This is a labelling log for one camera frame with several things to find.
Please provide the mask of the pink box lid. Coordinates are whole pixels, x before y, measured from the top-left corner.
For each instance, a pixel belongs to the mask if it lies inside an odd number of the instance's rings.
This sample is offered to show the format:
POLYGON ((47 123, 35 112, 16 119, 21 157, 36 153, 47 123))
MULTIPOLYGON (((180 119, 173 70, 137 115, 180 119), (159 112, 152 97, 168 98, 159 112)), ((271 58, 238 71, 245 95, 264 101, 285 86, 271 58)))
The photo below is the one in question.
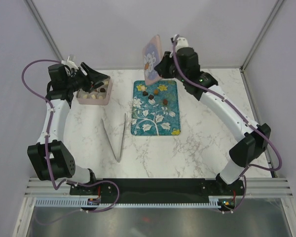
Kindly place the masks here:
POLYGON ((162 59, 161 39, 155 35, 142 50, 145 84, 152 85, 161 80, 158 72, 154 69, 162 59))

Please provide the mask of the metal serving tongs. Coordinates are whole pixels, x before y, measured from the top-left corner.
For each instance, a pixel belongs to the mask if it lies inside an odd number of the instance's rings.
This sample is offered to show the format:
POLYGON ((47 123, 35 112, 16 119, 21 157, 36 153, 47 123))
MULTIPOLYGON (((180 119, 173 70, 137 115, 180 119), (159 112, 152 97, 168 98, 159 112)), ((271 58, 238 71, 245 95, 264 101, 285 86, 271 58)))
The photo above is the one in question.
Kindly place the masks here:
POLYGON ((111 119, 102 119, 102 124, 108 138, 116 162, 120 163, 123 155, 126 134, 127 114, 119 114, 111 119))

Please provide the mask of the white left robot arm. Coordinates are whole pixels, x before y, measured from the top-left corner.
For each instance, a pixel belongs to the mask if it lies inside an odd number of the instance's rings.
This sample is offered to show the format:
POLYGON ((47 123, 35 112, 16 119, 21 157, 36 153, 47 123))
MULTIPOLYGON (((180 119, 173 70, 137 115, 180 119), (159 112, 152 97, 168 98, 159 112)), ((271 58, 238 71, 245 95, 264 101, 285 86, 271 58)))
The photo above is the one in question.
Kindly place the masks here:
POLYGON ((48 67, 50 81, 46 95, 32 89, 30 92, 46 102, 46 118, 40 137, 27 148, 27 154, 39 180, 50 181, 54 189, 61 183, 81 185, 88 195, 96 193, 98 182, 89 168, 77 166, 73 155, 63 143, 65 123, 72 107, 74 93, 80 90, 90 93, 103 86, 109 76, 97 72, 82 62, 51 60, 48 67))

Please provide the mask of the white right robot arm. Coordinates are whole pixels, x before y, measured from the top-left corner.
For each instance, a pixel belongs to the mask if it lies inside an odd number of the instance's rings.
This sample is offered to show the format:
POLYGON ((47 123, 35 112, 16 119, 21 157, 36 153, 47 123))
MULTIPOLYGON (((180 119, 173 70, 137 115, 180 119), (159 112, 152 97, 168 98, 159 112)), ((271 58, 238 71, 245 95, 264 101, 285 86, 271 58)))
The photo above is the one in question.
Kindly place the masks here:
POLYGON ((163 79, 180 80, 189 94, 218 116, 237 142, 229 150, 230 160, 216 177, 217 192, 227 195, 249 164, 266 150, 271 128, 266 123, 258 124, 230 104, 218 81, 200 69, 198 55, 193 48, 179 49, 176 58, 170 54, 166 51, 154 66, 158 75, 163 79))

